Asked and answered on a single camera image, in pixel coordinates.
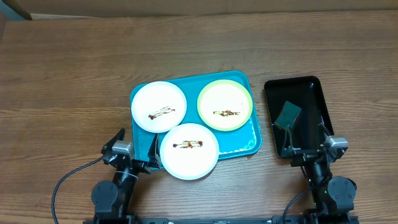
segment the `food scrap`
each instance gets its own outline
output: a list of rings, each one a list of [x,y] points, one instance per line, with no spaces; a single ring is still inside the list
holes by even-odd
[[[193,147],[202,147],[203,141],[183,141],[181,144],[173,144],[173,147],[180,146],[179,148],[193,148]]]
[[[240,112],[232,112],[230,110],[226,110],[226,111],[214,111],[213,114],[219,114],[221,116],[232,116],[232,115],[239,115]]]
[[[172,108],[166,106],[166,107],[163,107],[162,109],[160,109],[160,110],[148,115],[148,118],[155,119],[155,118],[157,118],[159,116],[162,116],[163,114],[167,114],[167,113],[170,113],[170,112],[173,112],[173,111],[175,111],[175,109],[172,109]]]

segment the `wooden table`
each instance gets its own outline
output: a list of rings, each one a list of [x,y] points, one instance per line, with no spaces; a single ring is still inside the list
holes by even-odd
[[[98,158],[117,131],[131,139],[129,94],[138,84],[241,70],[251,82],[263,144],[219,162],[204,180],[141,175],[141,217],[244,218],[282,214],[306,189],[278,160],[263,84],[317,76],[348,152],[334,175],[358,185],[361,223],[398,222],[398,12],[315,12],[8,22],[0,44],[0,221],[53,223],[50,199],[68,171]],[[94,214],[91,190],[114,174],[96,164],[57,194],[60,223]],[[308,196],[289,213],[311,207]]]

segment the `blue object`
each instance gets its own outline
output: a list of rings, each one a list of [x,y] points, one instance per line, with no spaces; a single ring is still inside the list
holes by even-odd
[[[197,109],[199,93],[207,84],[215,80],[236,81],[242,84],[242,86],[248,90],[251,98],[253,99],[248,77],[244,73],[237,70],[166,80],[167,82],[177,85],[184,92],[184,95],[187,99],[187,113],[180,124],[200,124],[212,131],[216,136],[220,147],[220,156],[218,160],[232,159],[235,157],[250,156],[255,154],[261,147],[262,137],[254,101],[253,111],[247,123],[233,131],[217,131],[207,126],[199,117]],[[146,85],[146,83],[140,84],[132,90],[130,95],[130,105],[138,90],[140,90],[144,85]],[[149,161],[147,154],[155,134],[140,128],[132,117],[131,121],[132,138],[134,150],[136,152],[136,159],[141,161]],[[160,142],[163,141],[163,138],[166,134],[167,132],[159,134]]]

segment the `black tray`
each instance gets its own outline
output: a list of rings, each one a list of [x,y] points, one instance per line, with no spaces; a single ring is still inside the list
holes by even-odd
[[[276,153],[280,152],[284,143],[285,131],[274,126],[275,120],[286,101],[302,109],[300,118],[293,129],[293,146],[301,149],[319,149],[325,136],[319,131],[318,125],[323,123],[333,135],[333,128],[323,97],[319,79],[314,76],[270,80],[264,85],[267,109],[271,120]]]

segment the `green-rimmed plate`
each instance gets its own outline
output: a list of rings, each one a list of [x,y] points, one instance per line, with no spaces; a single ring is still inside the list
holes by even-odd
[[[253,110],[250,93],[232,80],[217,80],[205,86],[198,97],[200,118],[211,128],[232,131],[243,126]]]

